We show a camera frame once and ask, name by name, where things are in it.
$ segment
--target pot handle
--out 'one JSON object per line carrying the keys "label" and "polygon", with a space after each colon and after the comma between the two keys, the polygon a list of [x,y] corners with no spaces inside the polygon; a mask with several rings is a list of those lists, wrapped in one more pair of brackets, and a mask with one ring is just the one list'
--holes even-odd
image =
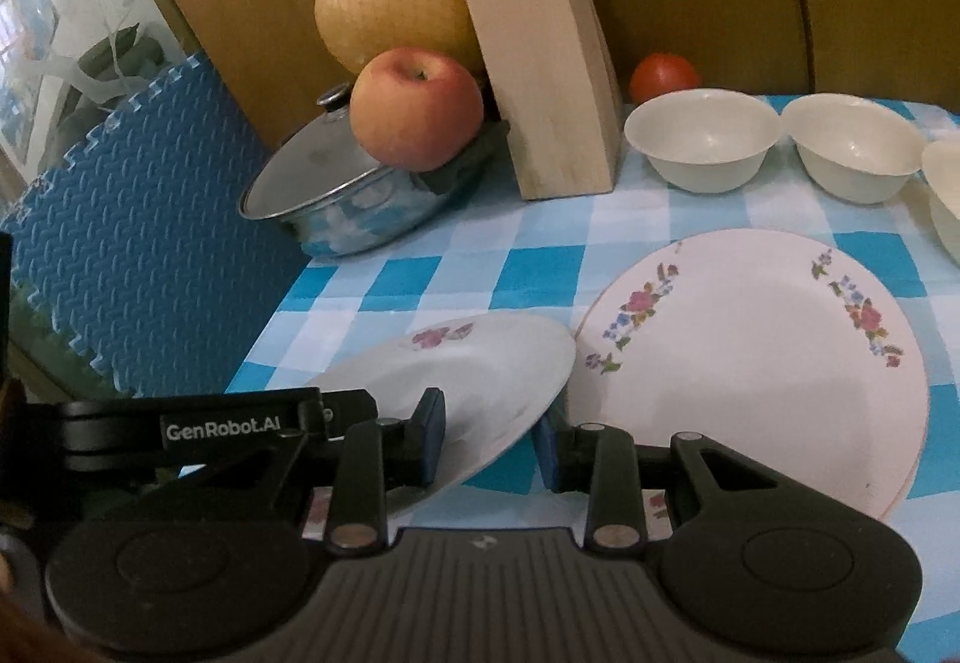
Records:
{"label": "pot handle", "polygon": [[372,184],[361,187],[351,198],[349,203],[354,208],[360,208],[364,211],[371,211],[374,208],[384,206],[397,194],[397,179],[392,175],[380,178]]}
{"label": "pot handle", "polygon": [[464,172],[490,158],[509,131],[507,121],[485,123],[473,141],[448,163],[426,173],[411,173],[414,186],[436,195],[450,194],[461,183]]}

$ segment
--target floral plate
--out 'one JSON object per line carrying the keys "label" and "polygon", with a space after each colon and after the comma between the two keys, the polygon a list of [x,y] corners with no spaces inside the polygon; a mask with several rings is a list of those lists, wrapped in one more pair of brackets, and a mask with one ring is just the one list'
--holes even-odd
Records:
{"label": "floral plate", "polygon": [[837,249],[769,230],[677,241],[587,313],[571,422],[642,444],[699,431],[880,518],[928,421],[923,357],[896,300]]}
{"label": "floral plate", "polygon": [[[469,479],[519,441],[560,394],[575,353],[573,336],[560,322],[495,311],[376,346],[308,386],[323,391],[365,388],[376,399],[380,416],[400,419],[413,413],[426,388],[443,390],[446,433],[437,476],[426,492],[391,493],[388,510],[395,514]],[[325,513],[317,499],[311,512],[314,527],[320,518]]]}

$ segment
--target blue foam mat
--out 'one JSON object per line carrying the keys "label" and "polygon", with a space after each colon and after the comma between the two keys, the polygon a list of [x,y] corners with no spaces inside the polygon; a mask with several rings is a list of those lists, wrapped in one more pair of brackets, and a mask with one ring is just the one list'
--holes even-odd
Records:
{"label": "blue foam mat", "polygon": [[13,279],[118,390],[223,390],[307,260],[237,201],[269,152],[203,54],[133,96],[0,222]]}

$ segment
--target apple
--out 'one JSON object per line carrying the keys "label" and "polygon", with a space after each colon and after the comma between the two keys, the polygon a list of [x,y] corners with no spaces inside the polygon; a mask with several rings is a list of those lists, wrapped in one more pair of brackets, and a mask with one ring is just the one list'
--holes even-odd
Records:
{"label": "apple", "polygon": [[452,57],[425,48],[384,51],[350,95],[350,127],[376,161],[424,173],[448,163],[483,123],[476,80]]}

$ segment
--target table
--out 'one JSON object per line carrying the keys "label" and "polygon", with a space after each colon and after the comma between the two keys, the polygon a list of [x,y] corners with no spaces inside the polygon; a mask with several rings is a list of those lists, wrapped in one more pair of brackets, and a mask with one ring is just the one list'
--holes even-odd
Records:
{"label": "table", "polygon": [[[767,97],[781,110],[791,97]],[[928,133],[956,134],[945,110],[885,101]],[[493,308],[523,308],[576,328],[623,270],[678,238],[731,227],[780,229],[855,257],[896,296],[930,384],[928,442],[890,524],[923,563],[923,596],[901,650],[914,663],[960,653],[960,268],[930,222],[918,176],[884,206],[853,206],[814,185],[792,144],[770,151],[740,190],[671,188],[629,150],[610,194],[523,203],[509,160],[418,231],[339,265],[311,263],[270,319],[229,389],[304,385],[330,364],[412,329]],[[586,496],[544,489],[529,436],[496,463],[401,520],[437,527],[570,526]]]}

